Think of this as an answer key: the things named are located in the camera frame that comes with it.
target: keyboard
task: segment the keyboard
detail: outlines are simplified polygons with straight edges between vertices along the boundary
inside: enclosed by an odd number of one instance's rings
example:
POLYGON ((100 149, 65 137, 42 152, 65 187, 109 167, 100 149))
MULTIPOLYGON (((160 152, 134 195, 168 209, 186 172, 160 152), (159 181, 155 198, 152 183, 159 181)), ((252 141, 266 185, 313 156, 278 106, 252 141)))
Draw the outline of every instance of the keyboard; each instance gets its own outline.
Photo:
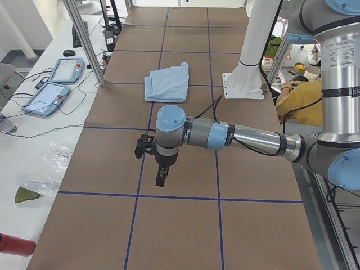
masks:
MULTIPOLYGON (((84 26, 85 26, 86 31, 89 32, 88 23, 86 21, 84 22, 84 26)), ((78 35, 77 31, 75 30, 74 25, 73 25, 72 32, 73 32, 73 48, 82 47, 79 35, 78 35)))

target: plastic bag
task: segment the plastic bag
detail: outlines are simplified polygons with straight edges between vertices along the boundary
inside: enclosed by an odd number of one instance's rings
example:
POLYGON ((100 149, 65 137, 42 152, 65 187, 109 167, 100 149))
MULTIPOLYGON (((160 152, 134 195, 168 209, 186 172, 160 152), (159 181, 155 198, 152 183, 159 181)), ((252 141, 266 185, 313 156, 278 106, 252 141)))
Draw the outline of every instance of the plastic bag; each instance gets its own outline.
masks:
POLYGON ((37 160, 21 171, 19 187, 55 197, 74 149, 71 143, 52 141, 37 160))

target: label sticker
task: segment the label sticker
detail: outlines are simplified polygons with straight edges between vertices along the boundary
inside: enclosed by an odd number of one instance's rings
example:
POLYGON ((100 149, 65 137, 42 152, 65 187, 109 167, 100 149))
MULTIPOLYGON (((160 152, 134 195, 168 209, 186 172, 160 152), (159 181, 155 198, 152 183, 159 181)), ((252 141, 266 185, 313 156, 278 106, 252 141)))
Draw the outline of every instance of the label sticker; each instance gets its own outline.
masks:
POLYGON ((351 97, 358 97, 358 96, 360 96, 360 87, 352 89, 351 97))
POLYGON ((357 39, 328 44, 321 47, 321 69, 327 71, 337 68, 346 68, 357 64, 357 39))

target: blue joint cover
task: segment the blue joint cover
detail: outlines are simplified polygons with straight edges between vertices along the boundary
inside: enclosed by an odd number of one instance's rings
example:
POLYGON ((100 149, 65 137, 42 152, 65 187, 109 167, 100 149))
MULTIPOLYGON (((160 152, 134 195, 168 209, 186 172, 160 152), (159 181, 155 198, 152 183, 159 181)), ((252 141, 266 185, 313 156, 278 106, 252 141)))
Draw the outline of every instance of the blue joint cover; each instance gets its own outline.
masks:
POLYGON ((325 3, 337 13, 347 16, 360 15, 360 1, 359 0, 325 0, 325 3))
POLYGON ((317 43, 312 35, 287 33, 287 41, 291 44, 314 44, 317 43))
POLYGON ((209 132, 208 149, 221 150, 225 145, 226 137, 227 127, 214 123, 209 132))
POLYGON ((360 148, 341 154, 330 165, 328 180, 346 190, 360 190, 360 148))
POLYGON ((156 128, 163 132, 175 131, 184 125, 185 111, 177 105, 166 105, 157 112, 156 128))

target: red object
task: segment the red object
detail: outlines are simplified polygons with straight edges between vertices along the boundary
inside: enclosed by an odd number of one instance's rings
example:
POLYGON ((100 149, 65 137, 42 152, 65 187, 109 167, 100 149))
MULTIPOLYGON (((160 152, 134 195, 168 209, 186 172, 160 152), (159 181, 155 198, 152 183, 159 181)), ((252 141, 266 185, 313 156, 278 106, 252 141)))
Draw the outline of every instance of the red object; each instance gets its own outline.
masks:
POLYGON ((34 253, 34 241, 0 233, 0 252, 19 256, 29 256, 34 253))

